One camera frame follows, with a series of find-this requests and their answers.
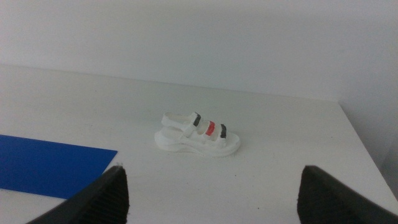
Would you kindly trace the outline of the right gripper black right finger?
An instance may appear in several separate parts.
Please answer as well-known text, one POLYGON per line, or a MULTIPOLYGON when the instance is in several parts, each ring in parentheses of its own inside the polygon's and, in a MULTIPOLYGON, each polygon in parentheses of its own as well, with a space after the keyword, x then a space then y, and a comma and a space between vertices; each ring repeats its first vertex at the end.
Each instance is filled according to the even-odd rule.
POLYGON ((302 171, 297 200, 301 223, 397 224, 397 215, 317 166, 302 171))

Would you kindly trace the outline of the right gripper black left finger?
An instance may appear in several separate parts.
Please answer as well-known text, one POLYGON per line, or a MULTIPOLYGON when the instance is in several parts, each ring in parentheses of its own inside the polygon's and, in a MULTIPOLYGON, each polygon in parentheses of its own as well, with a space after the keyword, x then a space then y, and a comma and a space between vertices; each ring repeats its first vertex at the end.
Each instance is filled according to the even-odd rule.
POLYGON ((113 166, 73 197, 29 223, 126 223, 128 211, 126 171, 122 166, 113 166))

